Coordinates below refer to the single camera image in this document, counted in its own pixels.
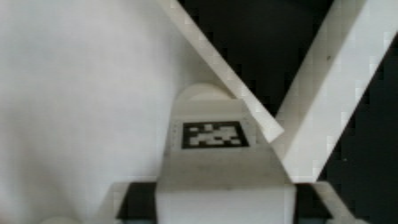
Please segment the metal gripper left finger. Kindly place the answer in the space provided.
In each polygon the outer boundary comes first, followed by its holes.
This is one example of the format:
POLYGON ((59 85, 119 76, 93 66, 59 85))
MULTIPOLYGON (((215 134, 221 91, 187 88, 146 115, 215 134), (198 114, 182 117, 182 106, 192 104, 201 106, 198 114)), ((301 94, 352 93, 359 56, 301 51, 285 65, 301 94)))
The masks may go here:
POLYGON ((94 224, 158 224, 157 183, 116 182, 94 215, 94 224))

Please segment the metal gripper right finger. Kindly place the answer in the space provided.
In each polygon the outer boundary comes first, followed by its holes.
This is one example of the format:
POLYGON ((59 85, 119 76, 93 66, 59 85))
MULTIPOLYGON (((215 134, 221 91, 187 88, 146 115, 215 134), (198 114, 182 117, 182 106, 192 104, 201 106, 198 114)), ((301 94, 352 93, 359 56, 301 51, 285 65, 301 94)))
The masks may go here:
POLYGON ((354 216, 334 187, 325 181, 297 184, 293 224, 368 224, 354 216))

